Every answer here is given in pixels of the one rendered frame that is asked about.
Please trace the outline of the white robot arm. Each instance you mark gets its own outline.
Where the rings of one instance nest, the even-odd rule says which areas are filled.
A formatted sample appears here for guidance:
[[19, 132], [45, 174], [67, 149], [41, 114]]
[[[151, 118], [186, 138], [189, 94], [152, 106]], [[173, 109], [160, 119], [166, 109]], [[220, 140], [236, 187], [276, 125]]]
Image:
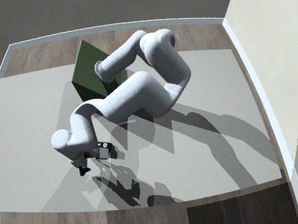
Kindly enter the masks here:
[[191, 78], [189, 66], [174, 46], [175, 36], [168, 29], [149, 34], [137, 31], [104, 61], [98, 61], [95, 64], [97, 77], [111, 83], [116, 74], [134, 63], [138, 55], [157, 71], [166, 85], [163, 87], [147, 72], [136, 72], [104, 100], [83, 102], [70, 117], [73, 134], [64, 129], [56, 131], [51, 139], [53, 148], [71, 160], [79, 159], [83, 151], [84, 158], [107, 160], [108, 148], [97, 148], [98, 140], [91, 120], [96, 111], [116, 124], [141, 108], [154, 118], [164, 116], [175, 105]]

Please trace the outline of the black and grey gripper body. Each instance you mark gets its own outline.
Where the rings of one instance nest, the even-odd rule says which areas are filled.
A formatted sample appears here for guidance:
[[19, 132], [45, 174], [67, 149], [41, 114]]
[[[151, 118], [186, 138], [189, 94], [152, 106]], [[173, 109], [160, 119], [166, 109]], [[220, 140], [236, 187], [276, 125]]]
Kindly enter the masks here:
[[79, 159], [76, 160], [71, 160], [69, 159], [69, 161], [76, 167], [79, 168], [79, 166], [82, 166], [83, 168], [86, 168], [88, 165], [88, 159], [84, 158], [84, 151], [82, 153], [82, 156]]

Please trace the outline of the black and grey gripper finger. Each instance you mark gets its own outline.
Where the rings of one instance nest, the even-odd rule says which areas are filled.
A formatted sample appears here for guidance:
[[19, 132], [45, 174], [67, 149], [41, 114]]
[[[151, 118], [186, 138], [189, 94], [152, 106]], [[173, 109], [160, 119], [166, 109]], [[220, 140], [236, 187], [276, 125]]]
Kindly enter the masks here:
[[81, 176], [84, 176], [84, 174], [86, 174], [86, 172], [89, 172], [89, 171], [91, 171], [91, 169], [90, 168], [83, 168], [82, 166], [79, 166], [79, 171], [80, 171], [80, 175]]

